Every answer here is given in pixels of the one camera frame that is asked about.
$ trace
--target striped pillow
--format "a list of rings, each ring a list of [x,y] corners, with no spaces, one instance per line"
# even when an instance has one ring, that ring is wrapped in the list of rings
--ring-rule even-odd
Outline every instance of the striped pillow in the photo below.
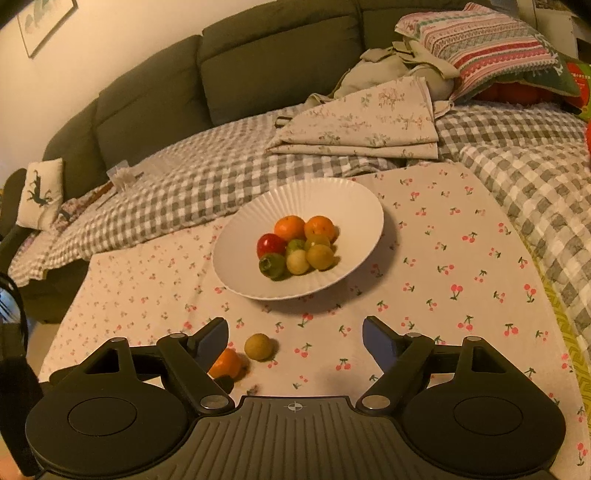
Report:
[[[463,11],[406,15],[395,30],[460,70],[450,100],[471,98],[498,76],[544,70],[560,61],[525,22],[474,3]]]

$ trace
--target gray checkered blanket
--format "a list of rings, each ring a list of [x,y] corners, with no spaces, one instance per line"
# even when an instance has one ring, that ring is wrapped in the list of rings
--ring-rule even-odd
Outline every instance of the gray checkered blanket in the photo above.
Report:
[[[243,203],[290,180],[349,177],[416,162],[266,153],[277,116],[294,116],[300,110],[296,106],[238,120],[152,155],[142,164],[174,167],[147,176],[100,208],[90,208],[38,255],[16,257],[9,272],[24,286],[75,260],[89,260],[93,254],[129,248],[234,213]],[[437,120],[436,127],[441,159],[457,161],[461,148],[470,143],[580,140],[581,124],[550,105],[521,109],[475,102],[456,107]]]
[[[469,145],[460,151],[459,161],[479,177],[534,248],[579,342],[591,353],[591,170],[586,144]]]
[[[582,141],[586,124],[550,103],[522,108],[471,102],[456,106],[435,126],[440,160],[458,161],[460,150],[470,144],[530,147]]]
[[[89,260],[97,253],[129,248],[234,213],[288,181],[350,177],[405,165],[383,158],[266,153],[277,116],[294,116],[300,109],[245,118],[161,150],[142,163],[173,165],[172,170],[149,175],[104,206],[89,209],[38,254],[15,257],[9,273],[24,286],[75,260]]]

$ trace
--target sofa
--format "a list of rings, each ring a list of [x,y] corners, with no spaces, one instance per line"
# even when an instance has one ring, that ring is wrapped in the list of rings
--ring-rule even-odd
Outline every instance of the sofa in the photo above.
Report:
[[[488,0],[479,3],[490,6]],[[43,160],[64,160],[64,200],[206,129],[328,94],[368,48],[388,47],[416,11],[462,9],[466,0],[276,0],[221,20],[123,74],[50,140]],[[25,169],[4,188],[0,270],[31,230],[16,225]],[[26,314],[61,322],[85,279],[78,260],[21,289]]]

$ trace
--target white plate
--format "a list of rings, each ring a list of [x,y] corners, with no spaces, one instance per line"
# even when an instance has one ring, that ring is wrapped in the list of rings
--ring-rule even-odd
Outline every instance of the white plate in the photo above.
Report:
[[[328,271],[312,271],[272,281],[258,268],[256,243],[272,233],[287,215],[308,221],[330,218],[339,229],[335,245],[339,263]],[[288,183],[244,205],[222,230],[213,250],[220,281],[239,295],[255,300],[286,300],[329,287],[349,275],[374,250],[384,228],[384,211],[363,185],[344,179],[310,179]]]

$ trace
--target green fruit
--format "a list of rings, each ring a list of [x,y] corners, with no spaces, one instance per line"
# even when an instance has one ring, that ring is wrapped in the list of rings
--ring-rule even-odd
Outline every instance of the green fruit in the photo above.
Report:
[[[265,254],[259,260],[259,270],[271,280],[277,280],[285,272],[285,257],[280,254]]]
[[[287,270],[294,275],[303,275],[310,268],[304,250],[296,250],[287,257]]]
[[[326,270],[335,261],[335,253],[326,245],[313,245],[306,253],[306,260],[316,270]]]
[[[310,235],[310,238],[306,240],[305,250],[308,251],[314,245],[325,245],[330,247],[330,240],[326,235]]]
[[[255,333],[244,344],[244,353],[248,358],[262,362],[273,354],[273,343],[264,333]]]
[[[290,254],[295,252],[296,250],[305,250],[306,249],[306,242],[300,240],[298,238],[293,239],[291,242],[287,244],[287,249],[285,249],[285,257],[289,257]]]

